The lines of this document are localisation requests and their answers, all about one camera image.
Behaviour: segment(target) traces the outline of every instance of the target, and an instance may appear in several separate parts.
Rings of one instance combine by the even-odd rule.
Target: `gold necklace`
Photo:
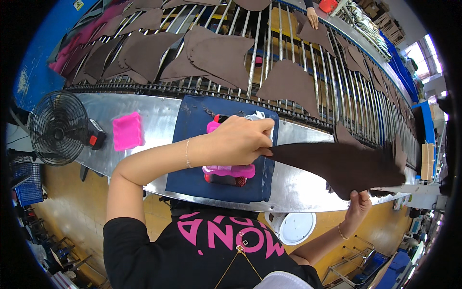
[[[242,241],[242,236],[244,235],[244,233],[242,232],[239,232],[239,236],[241,236],[241,243],[244,245],[237,245],[236,246],[236,254],[234,255],[234,258],[232,259],[231,263],[229,264],[228,268],[226,268],[225,272],[223,273],[223,275],[221,276],[220,280],[218,281],[217,285],[215,286],[215,288],[213,289],[217,289],[218,285],[220,285],[221,283],[221,280],[223,280],[223,277],[225,277],[226,273],[228,272],[229,268],[231,267],[232,263],[234,262],[234,260],[236,259],[237,255],[238,254],[242,254],[244,255],[245,259],[247,260],[247,262],[250,264],[250,266],[252,266],[252,269],[254,270],[254,272],[257,274],[258,278],[260,279],[260,281],[262,281],[263,279],[260,277],[260,274],[258,274],[257,270],[255,269],[255,267],[252,265],[252,262],[249,260],[249,258],[247,257],[247,255],[245,254],[245,245],[248,244],[247,240],[243,240]]]

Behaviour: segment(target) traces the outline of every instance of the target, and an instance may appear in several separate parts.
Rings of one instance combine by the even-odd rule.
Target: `white bucket lid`
[[[278,236],[286,245],[297,245],[305,241],[316,225],[315,213],[290,213],[282,221]]]

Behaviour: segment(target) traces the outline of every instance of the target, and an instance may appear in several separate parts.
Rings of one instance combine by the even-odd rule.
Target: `woman's right hand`
[[[249,165],[260,155],[272,156],[269,138],[274,120],[251,121],[230,116],[213,132],[190,140],[188,158],[192,166]]]
[[[345,238],[349,238],[366,218],[367,213],[372,208],[369,193],[352,191],[350,194],[350,206],[345,215],[345,220],[340,224],[340,231]]]

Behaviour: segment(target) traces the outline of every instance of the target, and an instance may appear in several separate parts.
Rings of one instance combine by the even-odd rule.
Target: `woman's left hand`
[[[313,7],[308,7],[306,9],[306,17],[308,17],[308,21],[310,22],[311,27],[313,27],[313,29],[317,29],[319,25],[319,20],[317,18],[316,11]]]

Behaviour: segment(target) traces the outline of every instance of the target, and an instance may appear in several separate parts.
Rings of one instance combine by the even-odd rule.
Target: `red button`
[[[92,146],[94,146],[97,139],[98,139],[97,137],[95,137],[94,135],[92,135],[92,136],[90,137],[90,144],[91,144]]]

